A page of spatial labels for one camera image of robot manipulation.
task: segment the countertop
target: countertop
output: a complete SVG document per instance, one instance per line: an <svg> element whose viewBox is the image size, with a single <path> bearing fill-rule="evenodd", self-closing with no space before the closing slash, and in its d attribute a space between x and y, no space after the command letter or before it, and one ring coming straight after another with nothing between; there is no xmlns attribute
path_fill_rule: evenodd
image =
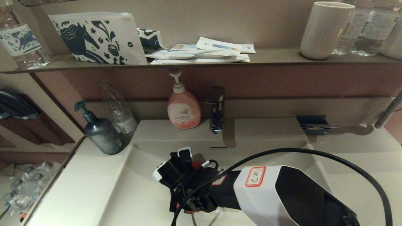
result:
<svg viewBox="0 0 402 226"><path fill-rule="evenodd" d="M139 130L133 140L140 137L143 134ZM394 225L402 224L402 147L384 128L367 135L328 134L309 139L316 150L345 158L378 180L390 199ZM104 202L101 197L113 187L116 173L123 167L122 159L129 153L130 146L114 156L106 156L85 139L28 225L92 225L98 206ZM349 168L317 158L333 194L357 213L360 224L384 225L383 207L375 189Z"/></svg>

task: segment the white sink basin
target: white sink basin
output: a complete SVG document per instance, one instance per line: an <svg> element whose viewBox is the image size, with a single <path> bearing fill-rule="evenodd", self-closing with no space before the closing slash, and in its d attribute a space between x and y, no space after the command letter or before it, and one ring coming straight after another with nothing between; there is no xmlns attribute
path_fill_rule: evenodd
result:
<svg viewBox="0 0 402 226"><path fill-rule="evenodd" d="M188 131L178 130L166 120L142 121L138 129L141 133L134 136L131 152L116 175L116 184L110 188L93 225L170 225L173 213L169 212L169 189L153 181L152 172L178 148L190 146L195 159L201 156L215 159L219 168L228 168L252 154L275 148L311 148L295 119L237 119L234 122L235 145L232 141L232 148L225 149L222 148L225 146L222 135L209 131L209 121ZM312 155L277 153L252 160L244 166L283 164L301 169L329 190ZM209 214L195 213L194 218L198 225L255 225L242 211L228 208L218 208ZM191 215L180 214L177 226L193 224Z"/></svg>

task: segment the faucet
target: faucet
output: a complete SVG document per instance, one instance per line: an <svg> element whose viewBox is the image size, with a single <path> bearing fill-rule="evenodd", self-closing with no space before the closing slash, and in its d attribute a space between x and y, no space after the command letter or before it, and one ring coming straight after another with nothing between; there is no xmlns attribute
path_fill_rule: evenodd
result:
<svg viewBox="0 0 402 226"><path fill-rule="evenodd" d="M224 129L225 88L222 86L213 86L209 90L205 102L211 105L209 129L214 134L218 134Z"/></svg>

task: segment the pink soap bottle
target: pink soap bottle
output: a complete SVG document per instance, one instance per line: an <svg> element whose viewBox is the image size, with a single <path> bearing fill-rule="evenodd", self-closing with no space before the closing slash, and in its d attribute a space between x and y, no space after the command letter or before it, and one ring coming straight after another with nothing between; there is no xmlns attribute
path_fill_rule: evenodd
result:
<svg viewBox="0 0 402 226"><path fill-rule="evenodd" d="M197 99L184 88L179 81L179 68L169 68L170 76L174 77L173 93L169 98L168 115L170 121L179 129L196 127L201 120L201 110Z"/></svg>

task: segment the shelf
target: shelf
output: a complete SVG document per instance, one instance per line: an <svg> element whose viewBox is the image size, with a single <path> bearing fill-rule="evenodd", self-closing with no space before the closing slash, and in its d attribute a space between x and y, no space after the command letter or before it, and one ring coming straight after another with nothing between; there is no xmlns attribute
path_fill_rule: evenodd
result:
<svg viewBox="0 0 402 226"><path fill-rule="evenodd" d="M249 63L200 63L200 64L162 64L162 65L112 65L88 63L75 60L68 55L51 56L51 63L46 67L35 70L15 69L3 71L3 74L32 73L32 72L50 72L65 70L115 70L129 68L169 68L169 67L222 67L222 66L273 66L273 65L331 65L331 64L401 64L402 61L394 60L382 55L374 57L361 57L357 55L336 56L332 55L326 60L310 60L304 58L299 53L299 48L289 49L256 49L256 54L249 54Z"/></svg>

